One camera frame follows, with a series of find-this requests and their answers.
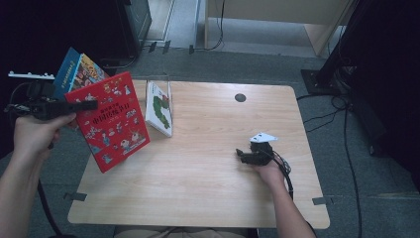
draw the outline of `person's right hand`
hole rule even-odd
[[[13,157],[22,165],[35,164],[50,154],[51,142],[59,138],[59,128],[74,120],[76,114],[59,116],[50,121],[41,121],[33,116],[19,117],[16,120]]]
[[[278,167],[278,164],[274,161],[270,161],[266,166],[253,166],[254,170],[257,171],[262,180],[270,187],[281,187],[286,189],[284,184],[284,175]]]

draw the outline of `children's book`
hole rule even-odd
[[[68,102],[97,100],[98,109],[77,112],[77,123],[102,173],[145,146],[149,134],[129,72],[64,95]]]
[[[146,102],[146,122],[164,133],[172,136],[172,113],[170,82],[167,83],[167,92],[158,87],[153,81],[148,82]]]
[[[64,99],[69,91],[98,82],[109,75],[86,54],[80,54],[75,49],[68,49],[67,54],[53,82],[54,97]]]
[[[70,91],[98,82],[107,77],[109,75],[101,67],[86,54],[82,54],[75,76],[73,77]]]
[[[79,52],[73,48],[68,49],[53,81],[53,85],[55,86],[54,98],[64,99],[64,94],[70,91],[80,60],[81,54]]]

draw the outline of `white book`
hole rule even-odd
[[[167,83],[166,93],[153,81],[148,81],[146,94],[146,122],[167,137],[172,137],[170,82]]]

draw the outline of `black cable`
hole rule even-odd
[[[312,97],[312,96],[319,96],[319,95],[304,95],[304,96],[300,96],[300,97],[298,97],[297,98],[297,100],[300,100],[300,99],[303,99],[303,98],[307,98],[307,97]],[[335,99],[340,99],[340,100],[342,100],[343,102],[344,102],[344,105],[342,105],[342,106],[337,106],[335,103],[334,103],[334,100]],[[339,111],[345,111],[345,117],[344,117],[344,145],[345,145],[345,150],[346,150],[346,155],[347,155],[347,160],[348,160],[348,162],[349,162],[349,166],[350,166],[350,170],[351,170],[351,172],[352,172],[352,179],[353,179],[353,183],[354,183],[354,189],[355,189],[355,196],[356,196],[356,206],[357,206],[357,211],[358,211],[358,226],[359,226],[359,234],[358,234],[358,237],[359,238],[362,238],[362,234],[363,234],[363,228],[362,228],[362,212],[361,212],[361,202],[360,202],[360,196],[359,196],[359,187],[358,187],[358,182],[357,182],[357,180],[356,180],[356,175],[355,175],[355,170],[354,170],[354,167],[353,167],[353,163],[352,163],[352,160],[351,160],[351,158],[350,158],[350,152],[349,152],[349,147],[348,147],[348,143],[347,143],[347,119],[348,119],[348,113],[349,113],[349,102],[347,102],[342,96],[334,96],[334,97],[332,97],[331,98],[331,104],[333,105],[333,107],[334,108],[336,108],[337,110],[335,111],[335,112],[333,112],[333,113],[329,113],[328,115],[331,115],[331,114],[334,114],[334,117],[335,117],[335,115],[339,112]],[[316,118],[324,118],[324,117],[326,117],[326,116],[328,116],[328,115],[325,115],[325,116],[321,116],[321,117],[314,117],[314,118],[311,118],[311,119],[309,119],[309,120],[306,120],[306,122],[308,122],[308,121],[310,121],[310,120],[312,120],[312,119],[316,119]],[[322,126],[325,126],[326,124],[328,124],[328,123],[325,123],[324,125],[321,125],[321,126],[319,126],[319,127],[317,127],[317,128],[315,128],[315,129],[312,129],[311,131],[313,131],[313,130],[316,130],[316,129],[318,129],[318,128],[321,128]]]
[[[344,72],[342,67],[338,68],[338,73],[334,72],[334,75],[336,76],[337,81],[349,92],[351,90],[351,87],[347,84],[347,81],[349,81],[350,73]]]
[[[124,65],[119,65],[119,66],[103,66],[103,68],[107,68],[107,69],[119,69],[119,68],[124,68],[124,67],[128,67],[130,66],[134,61],[136,61],[137,57],[134,57],[130,62],[124,64]]]
[[[43,188],[43,185],[41,184],[40,179],[38,181],[38,194],[40,195],[41,205],[43,206],[44,213],[46,214],[47,220],[49,221],[52,227],[52,230],[55,232],[57,236],[62,236],[61,231],[59,230],[58,226],[53,220],[53,215],[50,211],[49,203],[46,198],[46,193],[44,192],[44,188]]]
[[[337,99],[337,98],[343,101],[343,103],[344,103],[343,106],[337,106],[334,103],[334,100]],[[331,112],[331,113],[328,113],[328,114],[323,115],[323,116],[317,116],[317,117],[310,118],[310,119],[304,121],[303,123],[305,124],[305,123],[307,123],[309,121],[312,121],[312,120],[315,120],[315,119],[322,119],[322,118],[325,118],[325,117],[331,116],[331,115],[333,115],[333,118],[331,118],[330,121],[328,121],[328,122],[326,122],[326,123],[324,123],[324,124],[322,124],[320,126],[317,126],[317,127],[313,128],[311,130],[307,130],[306,133],[313,132],[313,131],[315,131],[315,130],[317,130],[317,129],[325,126],[325,125],[328,125],[328,124],[332,123],[334,121],[334,119],[335,119],[335,117],[336,117],[336,115],[337,115],[338,112],[343,111],[343,110],[346,110],[348,108],[348,102],[345,99],[343,99],[341,96],[333,96],[331,98],[331,104],[333,105],[334,108],[337,109],[336,111]]]
[[[21,84],[19,84],[17,87],[15,87],[15,89],[13,89],[13,91],[12,91],[12,94],[10,94],[10,98],[9,98],[9,105],[12,105],[13,104],[13,100],[14,100],[14,98],[15,98],[15,94],[16,94],[16,92],[20,89],[20,88],[22,88],[23,86],[28,86],[28,85],[30,85],[31,83],[30,82],[23,82],[23,83],[21,83]],[[13,129],[14,127],[15,127],[15,125],[14,125],[14,120],[13,120],[13,112],[14,110],[13,110],[13,108],[8,112],[8,116],[9,116],[9,123],[10,123],[10,127]]]
[[[352,160],[350,159],[349,147],[347,145],[347,116],[348,116],[349,109],[346,109],[346,114],[344,117],[344,146],[346,149],[347,160],[349,162],[350,170],[352,172],[353,184],[355,188],[355,196],[356,196],[356,206],[358,210],[358,225],[359,225],[359,233],[358,237],[362,238],[362,213],[361,213],[361,202],[359,198],[359,187],[358,182],[356,181],[355,170],[353,168]]]
[[[225,1],[226,0],[223,0],[223,3],[222,3],[222,13],[221,13],[221,16],[220,16],[220,27],[219,27],[220,37],[219,37],[219,41],[217,42],[217,44],[214,47],[212,47],[210,49],[206,49],[206,48],[194,49],[195,51],[206,51],[206,52],[210,52],[210,51],[213,51],[213,50],[217,49],[220,46],[220,44],[223,43],[223,19],[224,19],[224,15],[225,15]]]
[[[278,168],[280,169],[281,173],[284,175],[284,178],[286,179],[288,192],[289,192],[289,195],[290,195],[291,199],[293,200],[293,185],[291,183],[290,176],[288,175],[288,172],[287,172],[285,166],[282,165],[278,160],[276,160],[274,156],[270,155],[269,153],[265,152],[264,150],[259,150],[259,152],[263,152],[264,154],[268,155],[278,165]],[[281,158],[282,161],[285,161],[285,159],[283,159],[277,152],[275,152],[275,151],[273,151],[273,152],[276,155],[278,155]]]
[[[145,49],[145,48],[150,48],[151,46],[144,46],[144,47],[142,47],[142,49]],[[164,49],[165,48],[165,46],[163,46],[163,47],[160,47],[160,46],[155,46],[155,49]],[[169,47],[169,49],[171,49],[171,50],[188,50],[188,49],[186,49],[186,48],[173,48],[173,47]]]
[[[331,96],[331,94],[308,94],[308,95],[302,95],[302,96],[296,97],[296,101],[302,100],[304,98],[316,97],[316,96]]]

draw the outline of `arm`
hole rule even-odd
[[[278,165],[271,161],[264,167],[254,167],[254,169],[260,173],[271,191],[278,237],[316,237],[289,196],[284,176]]]
[[[58,129],[75,114],[40,121],[32,116],[16,120],[15,150],[0,178],[0,237],[26,237],[32,205],[48,146],[58,140]]]

